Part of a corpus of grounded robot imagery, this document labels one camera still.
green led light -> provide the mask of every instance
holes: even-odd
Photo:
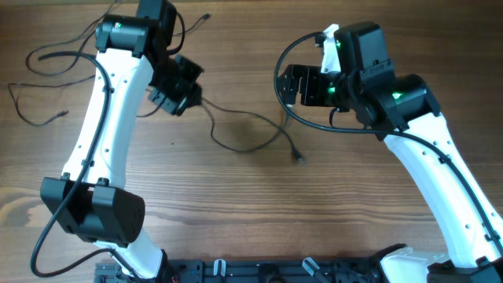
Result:
[[[392,95],[393,95],[393,98],[394,98],[395,100],[397,100],[397,99],[399,99],[400,97],[402,97],[402,96],[403,96],[403,94],[401,94],[401,93],[393,93]]]

metal clamp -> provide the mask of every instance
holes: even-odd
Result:
[[[307,273],[310,276],[316,278],[320,283],[330,283],[330,281],[327,278],[325,278],[325,276],[323,276],[323,274],[320,272],[319,265],[317,265],[312,258],[310,257],[305,258],[302,261],[302,267],[307,271]]]

cable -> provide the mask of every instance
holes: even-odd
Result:
[[[182,50],[182,47],[183,47],[183,42],[185,41],[185,23],[183,22],[183,17],[180,13],[176,13],[176,15],[178,16],[178,19],[180,19],[180,24],[182,24],[182,39],[180,40],[180,44],[178,45],[177,48],[173,49],[173,50],[168,50],[167,51],[167,55],[170,56],[170,55],[175,55],[176,53],[180,52],[180,50]]]
[[[324,130],[324,131],[333,132],[333,133],[346,133],[346,134],[383,134],[383,135],[389,134],[389,135],[394,135],[394,136],[401,137],[401,138],[411,139],[411,140],[413,140],[415,142],[418,142],[418,143],[426,146],[430,150],[432,150],[434,153],[436,153],[440,157],[440,159],[443,162],[445,162],[445,164],[447,164],[447,166],[449,166],[450,170],[452,170],[452,172],[456,175],[457,179],[460,181],[460,183],[466,189],[466,192],[467,192],[468,196],[470,197],[473,205],[475,206],[475,209],[477,210],[477,212],[480,215],[480,218],[482,219],[482,222],[483,222],[484,226],[487,229],[489,237],[493,240],[496,249],[500,253],[500,256],[503,256],[503,246],[501,245],[501,242],[499,241],[500,240],[500,236],[497,235],[497,233],[494,230],[493,226],[490,224],[490,220],[487,217],[485,211],[483,210],[483,207],[480,204],[479,199],[477,199],[477,196],[473,192],[472,187],[468,184],[468,182],[466,181],[466,178],[464,178],[463,174],[459,171],[459,169],[456,167],[456,165],[454,165],[454,163],[452,162],[452,160],[445,153],[443,153],[440,149],[438,149],[436,146],[434,146],[433,144],[431,144],[431,143],[425,141],[424,139],[419,138],[419,137],[417,137],[417,136],[415,136],[413,134],[402,133],[402,132],[399,132],[399,131],[366,130],[366,129],[351,129],[351,128],[327,127],[327,126],[323,126],[323,125],[320,125],[320,124],[317,124],[317,123],[312,123],[311,121],[308,121],[308,120],[306,120],[304,118],[301,118],[300,116],[297,116],[285,104],[285,102],[283,101],[283,98],[281,97],[279,89],[277,88],[277,77],[279,75],[279,71],[280,71],[280,68],[281,68],[281,63],[283,63],[283,60],[285,59],[285,57],[288,55],[288,53],[295,46],[299,45],[301,42],[304,42],[304,41],[306,41],[306,40],[308,40],[310,38],[313,38],[313,37],[315,37],[317,35],[321,35],[321,34],[323,34],[323,32],[321,32],[321,31],[313,32],[313,33],[310,33],[309,35],[304,35],[300,39],[295,40],[292,44],[290,44],[290,46],[288,46],[285,49],[285,51],[283,51],[283,53],[281,54],[280,58],[278,59],[278,61],[276,63],[276,68],[274,69],[274,80],[273,80],[273,82],[274,82],[274,91],[276,92],[276,96],[277,96],[277,99],[278,99],[281,107],[283,107],[283,109],[293,119],[296,119],[297,121],[303,123],[304,125],[307,125],[309,127],[313,127],[315,129]],[[348,90],[350,92],[353,91],[352,86],[348,87]]]
[[[159,105],[157,105],[157,107],[152,112],[144,114],[144,115],[136,115],[136,117],[138,117],[138,118],[146,118],[146,117],[150,117],[150,116],[156,114],[156,112],[161,108],[161,106],[163,106],[163,104],[166,101],[166,99],[167,99],[167,97],[164,97],[164,99],[160,102]]]
[[[68,41],[65,41],[65,42],[59,42],[59,43],[52,43],[52,44],[48,44],[48,45],[44,45],[44,46],[40,46],[39,48],[31,51],[25,58],[24,60],[24,64],[26,65],[26,68],[28,68],[28,70],[34,72],[35,74],[37,75],[45,75],[45,76],[55,76],[55,75],[61,75],[65,72],[68,72],[70,69],[72,69],[75,64],[77,64],[77,61],[79,60],[79,57],[75,57],[74,61],[70,64],[70,66],[68,66],[65,70],[61,71],[61,72],[55,72],[55,73],[48,73],[48,72],[41,72],[41,71],[37,71],[35,69],[33,69],[31,67],[31,64],[30,64],[30,59],[31,59],[31,56],[33,56],[34,53],[40,51],[40,50],[44,50],[46,48],[49,48],[49,47],[54,47],[54,46],[62,46],[62,45],[67,45],[67,44],[70,44],[70,43],[74,43],[76,41],[79,41],[80,39],[83,39],[85,34],[90,30],[90,29],[93,29],[93,31],[86,37],[86,40],[84,40],[83,44],[80,46],[79,48],[79,52],[82,52],[84,50],[84,47],[87,43],[87,41],[90,39],[90,37],[94,34],[95,32],[95,27],[97,25],[97,23],[103,19],[104,17],[106,17],[110,11],[112,10],[112,7],[117,3],[118,0],[114,0],[113,3],[108,7],[107,11],[99,18],[97,18],[96,20],[94,20],[92,23],[90,23],[86,29],[84,29],[84,31],[77,37],[75,37],[74,39],[70,39]]]
[[[57,218],[61,214],[61,212],[68,206],[68,203],[72,200],[73,196],[77,192],[84,176],[87,173],[87,170],[90,167],[91,161],[93,159],[94,151],[96,150],[97,143],[99,142],[99,138],[101,135],[101,132],[103,131],[103,126],[105,125],[105,118],[108,113],[108,107],[110,105],[110,97],[111,97],[111,83],[110,83],[110,78],[108,77],[108,74],[103,68],[103,66],[94,58],[93,55],[87,54],[87,53],[81,53],[77,51],[62,51],[62,52],[55,52],[55,53],[49,53],[47,55],[41,56],[39,60],[45,60],[48,58],[52,57],[63,57],[63,56],[73,56],[73,57],[82,57],[93,63],[98,71],[101,73],[101,77],[103,78],[105,82],[105,87],[104,87],[104,92],[105,92],[105,98],[103,101],[103,109],[101,110],[101,115],[100,119],[98,120],[98,124],[96,126],[96,131],[94,132],[93,140],[91,141],[89,151],[87,152],[86,159],[83,161],[83,168],[79,173],[79,176],[75,180],[72,188],[68,191],[67,196],[63,199],[61,202],[60,206],[57,208],[57,210],[54,212],[53,216],[49,220],[49,222],[46,224],[46,227],[40,234],[39,240],[37,241],[37,244],[35,245],[35,248],[33,249],[33,253],[31,254],[31,259],[30,259],[30,268],[31,272],[35,274],[38,277],[54,277],[59,274],[65,273],[72,268],[75,268],[79,264],[85,262],[86,260],[92,258],[95,255],[98,255],[102,252],[110,252],[113,254],[118,261],[120,261],[121,264],[123,264],[125,267],[129,267],[128,270],[133,274],[135,279],[139,281],[139,277],[136,275],[134,270],[130,268],[130,266],[116,253],[115,250],[111,248],[104,248],[97,250],[95,252],[91,252],[89,255],[84,256],[83,258],[77,260],[73,264],[70,264],[69,266],[62,268],[60,270],[56,270],[53,272],[48,272],[48,273],[43,273],[37,268],[37,258],[39,257],[40,253],[40,248],[42,247],[43,242],[45,241],[47,235],[49,234],[51,228],[53,227],[54,223],[57,221]]]
[[[46,86],[46,85],[39,85],[39,84],[32,84],[32,83],[8,83],[7,84],[7,88],[9,89],[10,97],[13,99],[13,103],[14,103],[14,107],[16,108],[17,115],[24,122],[32,125],[33,127],[41,127],[41,126],[45,126],[48,123],[53,122],[55,119],[57,119],[59,117],[67,115],[69,113],[69,111],[68,110],[61,111],[61,112],[57,113],[56,115],[52,116],[51,118],[49,118],[44,123],[34,123],[34,122],[31,122],[28,118],[26,118],[23,114],[21,114],[21,111],[19,109],[19,97],[14,97],[12,86],[29,86],[29,87],[42,87],[42,88],[61,88],[61,87],[66,87],[66,86],[72,86],[72,85],[75,85],[77,83],[83,83],[83,82],[86,82],[87,80],[93,79],[93,78],[94,78],[94,75],[92,75],[90,77],[87,77],[85,79],[80,79],[79,81],[76,81],[76,82],[64,83],[64,84],[57,85],[57,86]]]
[[[210,14],[210,13],[207,13],[207,14],[204,14],[203,16],[201,16],[199,19],[197,19],[197,20],[196,20],[196,22],[193,24],[193,26],[192,26],[192,27],[190,27],[189,29],[187,29],[187,30],[185,31],[185,34],[188,34],[189,32],[193,31],[193,30],[196,28],[197,24],[198,24],[200,21],[202,21],[202,20],[203,20],[203,21],[206,21],[206,20],[207,20],[207,19],[209,19],[210,17],[211,17],[211,14]],[[179,33],[174,34],[173,36],[180,36],[180,35],[182,35],[182,34],[183,34],[183,32],[179,32]]]
[[[270,138],[268,141],[260,144],[260,145],[257,145],[255,147],[252,147],[250,149],[234,149],[234,148],[231,148],[230,146],[228,145],[225,145],[223,144],[222,142],[220,142],[217,138],[215,138],[214,136],[214,130],[215,130],[215,117],[213,116],[213,114],[211,113],[210,109],[208,109],[206,107],[206,105],[202,104],[201,107],[203,107],[204,111],[208,114],[208,116],[210,117],[210,120],[211,120],[211,130],[210,130],[210,136],[211,136],[211,139],[213,139],[213,141],[215,143],[217,143],[218,145],[220,145],[221,147],[223,147],[224,149],[228,149],[230,151],[233,151],[235,153],[253,153],[259,149],[263,149],[265,148],[266,146],[268,146],[269,144],[271,144],[272,142],[274,142],[279,136],[280,134],[283,134],[287,139],[288,139],[288,142],[290,143],[290,146],[292,148],[292,155],[293,157],[299,162],[299,163],[303,163],[303,157],[302,157],[302,154],[300,153],[300,151],[295,147],[295,144],[293,143],[293,140],[292,138],[290,137],[290,135],[286,132],[285,130],[285,127],[287,126],[288,124],[288,121],[289,121],[289,116],[287,114],[287,116],[285,117],[285,121],[283,122],[283,125],[282,126],[279,126],[277,125],[275,122],[271,121],[270,119],[266,118],[265,116],[262,116],[260,114],[257,114],[257,113],[254,113],[254,112],[247,112],[247,111],[237,111],[237,110],[229,110],[229,109],[225,109],[225,108],[221,108],[217,105],[215,105],[213,102],[209,101],[208,99],[206,98],[202,98],[203,99],[203,102],[204,104],[208,104],[210,105],[211,107],[219,110],[219,111],[222,111],[222,112],[229,112],[229,113],[239,113],[239,114],[249,114],[249,115],[253,115],[255,117],[258,117],[260,119],[263,119],[264,121],[268,122],[269,124],[271,124],[272,126],[276,127],[277,128],[277,133],[272,137]]]

wooden table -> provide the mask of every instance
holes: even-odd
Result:
[[[187,23],[213,17],[186,39],[182,53],[205,68],[204,96],[222,107],[279,121],[273,68],[293,40],[332,23],[373,20],[385,31],[399,75],[415,72],[433,90],[458,149],[484,192],[503,208],[503,2],[298,1],[177,3]],[[57,177],[80,131],[92,83],[62,90],[16,88],[21,121],[8,82],[65,83],[94,72],[81,61],[67,74],[30,73],[24,57],[35,47],[76,36],[105,5],[0,8],[0,281],[41,282],[28,267],[31,250],[50,213],[39,199],[42,177]],[[133,15],[136,5],[115,13]],[[55,50],[75,50],[66,46]],[[94,53],[94,42],[87,52]],[[57,70],[70,59],[35,62]],[[285,63],[321,63],[313,42]],[[153,105],[145,100],[141,113]],[[297,107],[327,123],[329,109]],[[220,139],[236,147],[266,140],[274,129],[250,116],[215,112]],[[357,127],[353,114],[337,116]],[[172,259],[272,259],[311,255],[369,255],[395,243],[427,251],[445,244],[428,206],[406,170],[373,136],[330,134],[293,123],[288,132],[307,164],[293,164],[281,138],[255,154],[218,147],[200,108],[182,117],[160,112],[139,119],[127,161],[126,189],[145,198],[145,228]],[[39,257],[55,270],[94,250],[56,225]],[[89,282],[94,259],[45,281]]]

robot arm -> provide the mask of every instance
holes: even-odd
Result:
[[[91,167],[74,200],[57,219],[65,232],[76,234],[98,247],[115,250],[127,264],[128,270],[121,263],[125,275],[131,276],[134,272],[139,278],[158,282],[172,282],[174,272],[166,253],[156,247],[142,229],[145,202],[124,190],[125,164],[135,116],[148,85],[153,87],[149,99],[173,115],[181,115],[186,108],[200,105],[201,88],[196,79],[202,69],[180,56],[172,60],[166,52],[171,43],[175,17],[176,9],[169,2],[141,0],[137,16],[110,15],[98,28],[97,61],[106,69],[112,83],[110,107]],[[449,154],[468,180],[483,211],[489,215],[490,224],[497,235],[501,234],[503,222],[457,152],[438,103],[425,82],[416,75],[395,78],[380,28],[372,23],[340,30],[331,26],[317,42],[324,45],[323,68],[288,66],[279,78],[282,101],[295,104],[300,89],[303,105],[332,106],[339,112],[353,109],[358,121],[366,127],[410,133],[438,146]],[[354,78],[358,78],[357,87],[351,85]],[[83,159],[97,126],[96,109],[103,106],[103,87],[103,78],[97,72],[83,128],[69,161],[64,165],[62,177],[44,178],[42,182],[41,197],[52,213],[59,208],[83,168]],[[480,259],[483,257],[490,261],[500,258],[494,246],[500,237],[488,237],[486,227],[482,225],[483,216],[465,187],[434,152],[403,137],[390,134],[377,134],[377,137],[384,140],[402,161],[420,188],[440,225],[455,267],[477,269],[481,268]],[[424,282],[428,274],[426,261],[411,258],[404,257],[400,250],[388,254],[381,261],[382,271],[391,282],[411,281],[409,277]],[[447,258],[439,257],[433,262],[445,260]],[[214,269],[213,274],[220,276],[220,282],[223,282],[225,262],[217,262],[204,270]],[[307,262],[309,264],[304,268],[309,274],[316,280],[327,282],[320,271],[326,265],[320,268],[312,260]],[[257,266],[261,265],[228,266],[227,272],[235,270],[238,275],[239,270],[246,270],[244,276],[248,279],[257,271],[257,278],[267,273],[285,272],[272,270],[271,266],[264,269]],[[412,266],[416,274],[396,271],[412,269]],[[200,270],[196,274],[203,276],[206,272]]]
[[[170,59],[167,52],[176,16],[165,0],[142,0],[135,17],[108,15],[98,26],[96,60],[112,88],[108,114],[78,192],[57,219],[65,232],[115,250],[125,275],[133,276],[133,271],[139,278],[165,277],[166,282],[171,282],[166,254],[142,229],[145,202],[124,187],[127,150],[147,86],[152,87],[149,100],[173,115],[200,105],[196,79],[202,69],[180,55]],[[41,198],[53,214],[90,151],[103,108],[104,81],[97,70],[83,128],[61,179],[42,181]]]
[[[280,103],[295,104],[300,92],[302,105],[328,106],[337,112],[354,110],[358,121],[365,128],[370,127],[369,132],[379,140],[384,140],[413,177],[439,223],[453,266],[477,269],[484,259],[491,262],[500,259],[501,217],[462,160],[439,104],[426,83],[417,75],[395,77],[380,27],[374,23],[360,23],[339,29],[334,24],[316,36],[316,43],[323,48],[322,67],[289,65],[277,77]],[[289,114],[305,122],[295,113]],[[344,132],[344,129],[318,128]],[[409,138],[387,134],[392,131],[411,134],[440,149],[461,172],[469,188],[431,148]],[[424,253],[411,255],[410,248],[404,248],[385,257],[381,265],[391,282],[425,282],[428,266],[448,260],[443,255],[432,255],[432,260],[425,258]],[[411,274],[411,270],[417,270],[418,274]]]

